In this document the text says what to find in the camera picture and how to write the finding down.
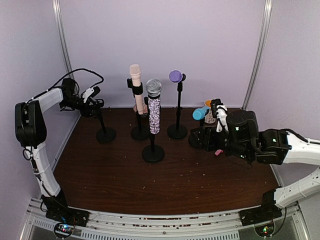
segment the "light purple wall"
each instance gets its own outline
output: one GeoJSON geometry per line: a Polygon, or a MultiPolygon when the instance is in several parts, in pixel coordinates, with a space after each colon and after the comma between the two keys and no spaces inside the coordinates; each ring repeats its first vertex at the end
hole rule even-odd
{"type": "MultiPolygon", "coordinates": [[[[249,104],[260,130],[291,128],[320,139],[320,1],[273,1],[269,35],[249,104]]],[[[285,185],[316,169],[276,168],[285,185]]],[[[300,201],[313,240],[319,239],[320,194],[300,201]]]]}
{"type": "MultiPolygon", "coordinates": [[[[14,107],[44,91],[66,72],[51,0],[0,3],[0,239],[17,238],[39,187],[15,137],[14,107]]],[[[76,113],[46,112],[47,153],[54,158],[76,113]]]]}
{"type": "MultiPolygon", "coordinates": [[[[106,78],[100,96],[107,106],[134,104],[126,79],[135,63],[140,64],[143,83],[150,78],[163,81],[163,106],[177,105],[177,85],[168,79],[174,69],[187,76],[183,106],[203,106],[212,98],[241,106],[264,4],[257,0],[63,0],[61,11],[72,67],[88,67],[106,78]]],[[[76,76],[87,86],[95,81],[86,73],[76,76]]]]}

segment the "dark wood surface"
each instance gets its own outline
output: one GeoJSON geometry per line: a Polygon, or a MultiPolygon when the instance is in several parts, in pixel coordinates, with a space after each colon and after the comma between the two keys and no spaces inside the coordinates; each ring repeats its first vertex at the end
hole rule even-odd
{"type": "MultiPolygon", "coordinates": [[[[193,110],[182,110],[181,123],[189,131],[199,125],[193,110]]],[[[142,159],[149,140],[130,136],[136,125],[132,109],[104,109],[103,117],[116,130],[116,139],[99,144],[99,121],[82,117],[55,169],[72,207],[147,215],[210,213],[260,205],[263,193],[278,187],[269,165],[250,168],[243,160],[192,148],[188,137],[169,139],[167,127],[175,123],[176,108],[161,111],[155,142],[165,158],[155,164],[142,159]]]]}

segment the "sparkly microphone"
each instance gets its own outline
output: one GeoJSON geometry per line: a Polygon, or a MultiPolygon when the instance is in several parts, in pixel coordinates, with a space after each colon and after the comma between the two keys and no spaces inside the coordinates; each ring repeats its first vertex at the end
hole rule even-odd
{"type": "Polygon", "coordinates": [[[186,79],[186,75],[179,70],[173,70],[169,74],[169,79],[173,83],[178,83],[177,91],[178,91],[178,106],[176,110],[176,123],[170,125],[166,132],[170,138],[173,139],[183,139],[188,134],[188,129],[180,124],[180,116],[181,116],[181,92],[183,90],[182,82],[186,79]]]}
{"type": "Polygon", "coordinates": [[[148,163],[157,163],[165,157],[164,149],[155,145],[156,134],[160,132],[160,92],[162,84],[158,79],[150,79],[145,86],[148,93],[150,145],[142,151],[143,159],[148,163]]]}
{"type": "Polygon", "coordinates": [[[135,126],[131,130],[131,137],[134,140],[145,140],[149,136],[149,128],[147,126],[143,126],[141,123],[141,115],[144,114],[144,102],[143,102],[143,92],[144,88],[140,81],[141,78],[141,70],[138,64],[133,64],[129,68],[131,78],[128,78],[127,85],[128,88],[132,89],[132,93],[135,98],[136,105],[136,120],[138,126],[135,126]]]}

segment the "microphone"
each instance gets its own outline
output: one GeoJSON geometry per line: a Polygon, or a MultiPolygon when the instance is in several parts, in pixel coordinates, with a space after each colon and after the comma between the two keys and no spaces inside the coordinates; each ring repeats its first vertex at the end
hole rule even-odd
{"type": "Polygon", "coordinates": [[[148,163],[157,163],[165,157],[164,149],[155,145],[156,134],[160,132],[160,92],[162,84],[158,79],[150,79],[146,82],[145,89],[148,92],[150,145],[142,150],[142,158],[148,163]]]}
{"type": "Polygon", "coordinates": [[[132,85],[137,88],[139,88],[141,86],[139,89],[140,91],[136,91],[134,93],[134,98],[135,98],[136,110],[138,111],[138,113],[140,115],[143,115],[144,114],[144,102],[143,102],[142,93],[143,93],[144,89],[142,88],[142,84],[140,81],[141,69],[138,64],[133,64],[130,66],[129,70],[130,70],[130,76],[132,79],[132,85]]]}
{"type": "Polygon", "coordinates": [[[173,83],[180,83],[186,79],[186,75],[182,74],[179,70],[172,70],[169,73],[169,79],[173,83]]]}
{"type": "Polygon", "coordinates": [[[169,138],[172,139],[183,139],[188,135],[188,129],[183,124],[180,124],[180,116],[181,116],[181,92],[183,90],[183,81],[186,80],[186,75],[179,70],[172,70],[169,73],[169,79],[173,83],[177,84],[177,91],[178,91],[178,105],[176,109],[176,120],[175,124],[171,124],[166,133],[169,138]]]}
{"type": "Polygon", "coordinates": [[[194,110],[192,117],[196,121],[200,121],[205,118],[205,116],[209,113],[210,107],[203,106],[202,108],[197,108],[194,110]]]}
{"type": "Polygon", "coordinates": [[[146,82],[145,89],[148,93],[150,133],[157,134],[160,132],[160,93],[162,83],[158,79],[150,79],[146,82]]]}

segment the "blue microphone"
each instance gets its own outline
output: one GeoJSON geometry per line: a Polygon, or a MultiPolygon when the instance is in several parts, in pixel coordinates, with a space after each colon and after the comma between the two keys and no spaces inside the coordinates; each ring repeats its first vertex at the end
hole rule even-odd
{"type": "Polygon", "coordinates": [[[209,113],[210,107],[203,106],[202,108],[197,108],[194,110],[192,117],[194,120],[200,121],[209,113]]]}

